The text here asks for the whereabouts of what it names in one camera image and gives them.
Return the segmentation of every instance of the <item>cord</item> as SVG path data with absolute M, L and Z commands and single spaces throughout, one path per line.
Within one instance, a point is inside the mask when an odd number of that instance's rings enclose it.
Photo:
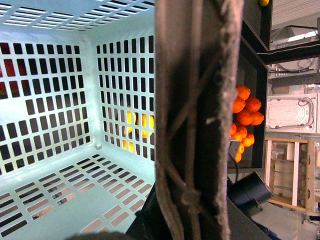
M 300 66 L 299 64 L 300 64 L 300 62 L 301 61 L 303 61 L 303 60 L 307 60 L 307 61 L 309 61 L 305 66 Z M 314 58 L 312 59 L 312 60 L 310 60 L 310 59 L 301 59 L 301 60 L 299 60 L 298 61 L 298 63 L 297 63 L 297 66 L 298 66 L 298 68 L 295 68 L 295 69 L 288 69 L 288 68 L 285 68 L 284 66 L 282 66 L 280 63 L 278 63 L 278 64 L 276 64 L 280 69 L 282 69 L 282 70 L 285 70 L 285 71 L 288 71 L 288 72 L 295 72 L 295 71 L 302 71 L 302 70 L 308 70 L 311 66 L 312 66 L 312 64 L 314 63 Z
M 300 66 L 300 62 L 302 61 L 302 60 L 307 60 L 307 61 L 309 61 L 309 63 L 307 63 L 305 66 Z M 300 68 L 300 69 L 307 69 L 307 68 L 310 68 L 311 66 L 312 66 L 312 64 L 314 63 L 314 58 L 312 59 L 312 60 L 310 60 L 310 59 L 301 59 L 301 60 L 299 60 L 298 61 L 298 63 L 297 63 L 297 65 L 298 65 L 298 67 Z
M 236 182 L 238 182 L 238 177 L 239 177 L 239 165 L 238 165 L 237 161 L 233 157 L 231 157 L 231 158 L 232 158 L 232 161 L 233 161 L 234 166 L 235 166 L 235 181 L 234 181 L 234 183 L 236 183 Z
M 274 52 L 257 52 L 257 54 L 259 54 L 259 55 L 272 55 L 272 54 L 291 51 L 291 50 L 296 50 L 296 49 L 312 48 L 312 47 L 315 47 L 315 46 L 320 46 L 320 44 L 315 44 L 315 45 L 312 45 L 312 46 L 298 46 L 298 47 L 295 47 L 295 48 L 284 49 L 284 50 L 279 50 L 279 51 L 274 51 Z
M 305 72 L 310 72 L 312 69 L 302 69 L 302 70 L 296 70 L 296 71 L 277 71 L 277 70 L 270 70 L 270 73 L 272 74 L 300 74 Z

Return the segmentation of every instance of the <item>orange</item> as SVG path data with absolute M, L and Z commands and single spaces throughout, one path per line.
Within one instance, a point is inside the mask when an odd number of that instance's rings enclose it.
M 245 151 L 245 145 L 241 142 L 238 148 L 238 153 L 243 154 Z
M 235 161 L 238 163 L 238 162 L 241 161 L 242 155 L 241 155 L 239 152 L 237 152 L 234 159 L 235 159 Z
M 235 139 L 235 140 L 238 140 L 239 142 L 242 141 L 242 136 L 241 136 L 241 133 L 236 131 L 233 135 L 231 135 L 231 138 Z
M 261 5 L 262 7 L 265 7 L 265 6 L 268 5 L 269 0 L 259 0 L 259 3 L 260 3 L 260 5 Z
M 237 96 L 233 102 L 232 113 L 237 114 L 237 113 L 241 112 L 242 109 L 245 108 L 245 106 L 246 106 L 246 101 Z
M 246 137 L 250 138 L 251 145 L 255 143 L 255 136 L 252 133 L 248 133 L 248 135 Z
M 122 140 L 122 148 L 124 150 L 127 150 L 127 141 Z M 134 144 L 132 142 L 129 142 L 129 152 L 131 152 L 131 153 L 134 152 Z
M 254 120 L 254 116 L 252 112 L 248 111 L 247 109 L 243 109 L 236 115 L 236 120 L 243 126 L 250 125 Z
M 251 125 L 253 125 L 253 126 L 260 125 L 265 120 L 265 116 L 263 116 L 258 111 L 253 112 L 252 115 L 253 115 L 253 121 L 252 121 Z
M 245 137 L 242 139 L 241 143 L 244 145 L 244 147 L 248 148 L 250 147 L 251 144 L 251 138 L 250 137 Z
M 254 97 L 254 96 L 250 96 L 245 101 L 245 108 L 254 113 L 261 108 L 261 102 L 259 101 L 258 98 Z
M 247 134 L 248 134 L 248 131 L 247 131 L 247 128 L 245 126 L 242 126 L 242 125 L 239 125 L 236 127 L 236 130 L 241 133 L 241 137 L 244 139 Z
M 247 100 L 251 93 L 250 88 L 246 87 L 245 85 L 236 86 L 236 90 L 238 91 L 238 96 L 243 100 Z
M 237 126 L 236 126 L 236 124 L 233 122 L 233 123 L 231 123 L 231 127 L 230 127 L 230 136 L 233 135 L 233 134 L 235 134 L 236 131 L 237 131 Z

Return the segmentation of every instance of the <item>fruit pile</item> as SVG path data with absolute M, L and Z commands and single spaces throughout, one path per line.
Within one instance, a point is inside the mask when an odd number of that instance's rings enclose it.
M 148 121 L 148 117 L 146 114 L 142 114 L 141 115 L 141 121 L 139 122 L 139 118 L 137 117 L 139 114 L 134 112 L 132 114 L 131 111 L 127 111 L 126 112 L 126 122 L 129 124 L 129 125 L 137 125 L 139 126 L 139 124 L 141 124 L 141 126 L 143 128 L 149 128 L 149 129 L 155 129 L 155 118 L 153 115 L 150 115 L 149 116 L 149 121 Z M 136 131 L 137 134 L 140 134 L 139 133 L 139 130 L 138 129 L 133 129 L 131 126 L 128 126 L 128 127 L 125 127 L 124 130 L 123 130 L 123 136 L 126 136 L 126 134 L 130 134 L 132 133 L 133 131 Z M 141 136 L 142 138 L 146 139 L 149 136 L 151 136 L 153 134 L 153 132 L 151 131 L 147 131 L 147 130 L 142 130 L 142 133 L 141 133 Z M 133 142 L 128 142 L 126 140 L 122 140 L 122 148 L 124 150 L 129 150 L 129 152 L 133 153 L 135 151 L 135 147 L 134 147 L 134 144 Z
M 261 102 L 254 96 L 250 96 L 250 88 L 244 85 L 236 86 L 238 96 L 234 100 L 232 112 L 236 114 L 237 123 L 233 122 L 230 128 L 230 137 L 238 140 L 240 146 L 235 156 L 236 162 L 240 162 L 245 148 L 250 147 L 255 143 L 255 137 L 252 133 L 248 133 L 247 127 L 249 125 L 260 125 L 265 116 L 258 110 L 261 108 Z

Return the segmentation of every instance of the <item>white panel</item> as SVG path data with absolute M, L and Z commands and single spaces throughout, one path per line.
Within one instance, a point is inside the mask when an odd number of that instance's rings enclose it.
M 271 167 L 271 150 L 272 150 L 272 141 L 267 141 L 266 146 L 266 158 L 265 158 L 265 184 L 270 185 L 270 167 Z
M 290 25 L 290 21 L 317 15 L 320 17 L 319 0 L 274 0 L 272 12 L 272 28 Z
M 292 186 L 292 205 L 298 203 L 298 174 L 299 174 L 299 142 L 294 143 L 294 160 L 293 160 L 293 186 Z

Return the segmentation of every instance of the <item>lemon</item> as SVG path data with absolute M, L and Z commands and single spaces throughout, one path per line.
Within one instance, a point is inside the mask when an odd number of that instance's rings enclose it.
M 137 115 L 136 113 L 134 112 L 133 113 L 133 124 L 136 123 L 136 120 L 137 120 Z M 127 111 L 126 112 L 126 122 L 128 124 L 132 124 L 132 113 L 131 111 Z M 132 132 L 132 127 L 131 126 L 128 126 L 128 134 Z
M 262 7 L 265 7 L 265 6 L 268 5 L 269 0 L 259 0 L 259 3 L 260 3 L 260 5 L 261 5 Z
M 122 140 L 122 148 L 124 150 L 127 150 L 127 141 Z M 134 152 L 134 144 L 132 142 L 129 142 L 129 152 L 131 152 L 131 153 Z
M 155 129 L 155 118 L 152 115 L 149 116 L 149 124 L 150 124 L 150 126 L 149 126 L 150 129 Z M 142 114 L 141 125 L 142 125 L 142 127 L 145 127 L 145 128 L 148 126 L 146 114 Z M 148 132 L 146 130 L 142 131 L 142 137 L 144 139 L 146 139 L 148 137 Z

